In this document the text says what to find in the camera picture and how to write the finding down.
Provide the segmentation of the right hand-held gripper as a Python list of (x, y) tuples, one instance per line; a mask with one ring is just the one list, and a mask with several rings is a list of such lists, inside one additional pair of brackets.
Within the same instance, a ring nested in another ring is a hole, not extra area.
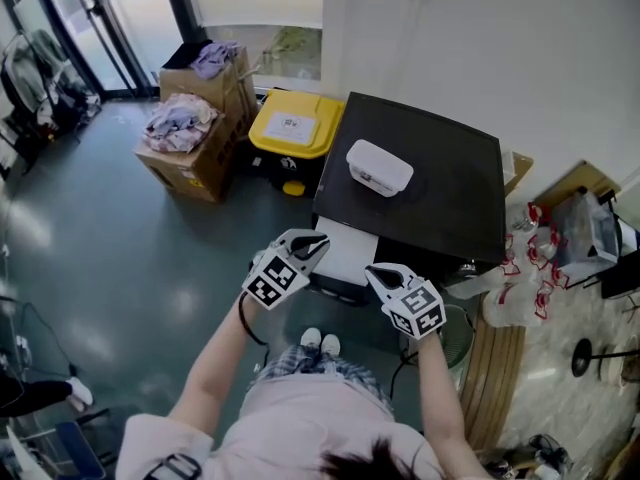
[(428, 280), (403, 289), (392, 297), (396, 286), (408, 286), (417, 275), (408, 266), (381, 262), (365, 268), (365, 277), (383, 303), (382, 312), (395, 329), (411, 339), (438, 331), (446, 323), (444, 302)]

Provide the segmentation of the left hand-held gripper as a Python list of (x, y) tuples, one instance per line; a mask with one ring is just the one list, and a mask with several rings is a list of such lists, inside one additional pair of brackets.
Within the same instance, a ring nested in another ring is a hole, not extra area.
[(289, 229), (254, 257), (242, 289), (264, 309), (272, 310), (309, 285), (307, 274), (329, 249), (326, 234)]

